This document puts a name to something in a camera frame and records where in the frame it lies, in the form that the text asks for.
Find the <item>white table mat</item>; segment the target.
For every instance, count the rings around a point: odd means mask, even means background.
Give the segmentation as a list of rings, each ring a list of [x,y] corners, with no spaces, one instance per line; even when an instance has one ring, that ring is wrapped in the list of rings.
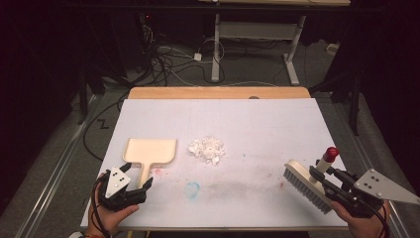
[[[195,139],[214,137],[226,158],[206,164],[189,151]],[[313,99],[128,99],[102,167],[123,165],[131,138],[175,139],[176,154],[152,171],[152,187],[123,229],[334,229],[324,214],[283,176],[296,160],[309,167],[334,142]]]

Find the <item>beige dustpan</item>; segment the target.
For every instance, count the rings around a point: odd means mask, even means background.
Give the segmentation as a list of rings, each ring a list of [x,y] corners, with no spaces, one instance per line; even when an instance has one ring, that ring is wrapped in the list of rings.
[[[152,166],[166,165],[174,159],[176,144],[175,139],[131,138],[128,140],[123,159],[127,163],[141,166],[137,181],[138,188],[141,188],[150,178]]]

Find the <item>pile of white paper scraps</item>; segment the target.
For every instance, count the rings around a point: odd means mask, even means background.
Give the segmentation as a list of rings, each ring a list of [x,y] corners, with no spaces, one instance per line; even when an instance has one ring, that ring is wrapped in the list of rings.
[[[227,157],[224,143],[214,137],[193,140],[188,146],[188,151],[195,158],[212,166],[217,166],[223,158]]]

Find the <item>person's left hand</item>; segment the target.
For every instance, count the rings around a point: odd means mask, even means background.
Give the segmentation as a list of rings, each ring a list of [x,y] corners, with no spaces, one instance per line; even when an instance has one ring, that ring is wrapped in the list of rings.
[[[139,210],[137,204],[128,206],[117,212],[101,206],[98,201],[100,186],[101,183],[98,181],[93,186],[95,189],[95,200],[90,202],[88,226],[83,235],[84,238],[111,238],[118,231],[119,224]]]

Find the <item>person's right hand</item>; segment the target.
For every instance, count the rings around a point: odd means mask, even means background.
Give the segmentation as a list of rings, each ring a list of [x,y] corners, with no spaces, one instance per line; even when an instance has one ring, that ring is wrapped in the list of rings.
[[[372,218],[355,218],[337,201],[331,202],[332,209],[343,219],[354,238],[386,238],[388,232],[377,216]]]

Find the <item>black metal stand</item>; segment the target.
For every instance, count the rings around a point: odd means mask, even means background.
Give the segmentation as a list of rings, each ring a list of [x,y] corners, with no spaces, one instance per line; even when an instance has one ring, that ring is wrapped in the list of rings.
[[[349,126],[355,136],[359,135],[358,114],[361,89],[361,73],[355,68],[344,69],[335,76],[327,76],[320,82],[309,88],[309,93],[330,92],[333,103],[350,103]]]
[[[102,92],[100,77],[93,69],[90,69],[87,66],[82,66],[78,73],[78,97],[80,108],[80,116],[78,119],[79,125],[83,123],[88,113],[87,89],[90,89],[93,94],[100,94]]]

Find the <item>white brush with red knob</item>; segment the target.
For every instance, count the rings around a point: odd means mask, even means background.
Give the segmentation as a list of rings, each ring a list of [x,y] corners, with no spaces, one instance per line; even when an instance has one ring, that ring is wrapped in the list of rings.
[[[331,199],[326,196],[324,187],[317,177],[323,176],[338,156],[339,150],[329,147],[315,167],[306,169],[295,160],[289,160],[284,165],[283,176],[286,180],[324,214],[332,210]]]

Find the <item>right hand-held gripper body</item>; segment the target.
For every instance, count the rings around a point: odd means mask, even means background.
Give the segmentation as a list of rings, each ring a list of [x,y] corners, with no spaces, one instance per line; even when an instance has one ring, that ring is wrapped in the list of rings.
[[[374,169],[362,176],[351,175],[356,180],[353,185],[337,186],[329,181],[330,187],[324,190],[328,198],[341,203],[353,217],[372,218],[386,200],[420,205],[420,197]]]

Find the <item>metal floor rail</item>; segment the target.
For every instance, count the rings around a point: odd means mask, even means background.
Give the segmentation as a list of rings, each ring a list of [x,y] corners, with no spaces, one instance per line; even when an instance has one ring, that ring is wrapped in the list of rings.
[[[82,133],[86,130],[88,121],[91,119],[91,110],[96,110],[100,103],[101,96],[92,95],[87,101],[87,112],[78,117],[73,125],[64,149],[54,164],[54,168],[49,176],[49,180],[40,193],[37,202],[30,214],[25,219],[15,238],[34,238],[34,235],[44,218],[53,197],[62,181],[62,178],[72,160],[72,153],[77,143],[80,141]]]
[[[365,137],[362,132],[355,136],[352,131],[348,131],[345,133],[344,142],[340,143],[340,148],[344,153],[344,163],[350,171],[362,174],[368,169],[376,169],[408,191],[412,191],[411,184],[382,138],[370,135]],[[409,227],[410,207],[408,203],[390,202],[391,238],[414,238]]]

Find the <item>white metal desk frame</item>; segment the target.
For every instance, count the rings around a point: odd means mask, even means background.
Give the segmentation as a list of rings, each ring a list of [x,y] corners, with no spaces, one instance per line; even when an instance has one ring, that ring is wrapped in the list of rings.
[[[240,7],[348,7],[350,0],[200,0],[210,2],[217,7],[239,5]],[[219,13],[215,14],[214,42],[212,57],[212,82],[221,81],[221,59],[225,49],[220,39],[251,39],[251,40],[288,40],[291,41],[290,51],[282,56],[288,78],[292,85],[299,85],[293,57],[303,31],[306,15],[300,14],[295,23],[257,23],[240,22],[239,20],[226,21],[221,19]]]

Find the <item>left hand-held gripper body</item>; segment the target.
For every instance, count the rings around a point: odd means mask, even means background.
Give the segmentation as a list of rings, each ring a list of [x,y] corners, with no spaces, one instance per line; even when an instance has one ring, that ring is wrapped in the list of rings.
[[[112,168],[103,177],[98,199],[99,203],[108,210],[119,211],[146,201],[146,188],[127,191],[131,179],[121,169]]]

